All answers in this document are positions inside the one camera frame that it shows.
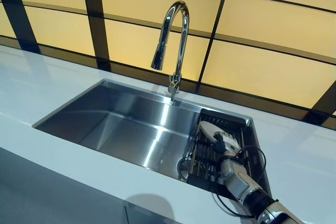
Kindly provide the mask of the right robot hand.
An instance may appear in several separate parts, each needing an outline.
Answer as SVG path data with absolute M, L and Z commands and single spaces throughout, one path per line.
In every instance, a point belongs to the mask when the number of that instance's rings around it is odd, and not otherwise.
M 238 141 L 231 134 L 225 131 L 215 132 L 213 138 L 216 140 L 214 150 L 220 154 L 224 154 L 226 151 L 233 151 L 237 153 L 240 150 Z

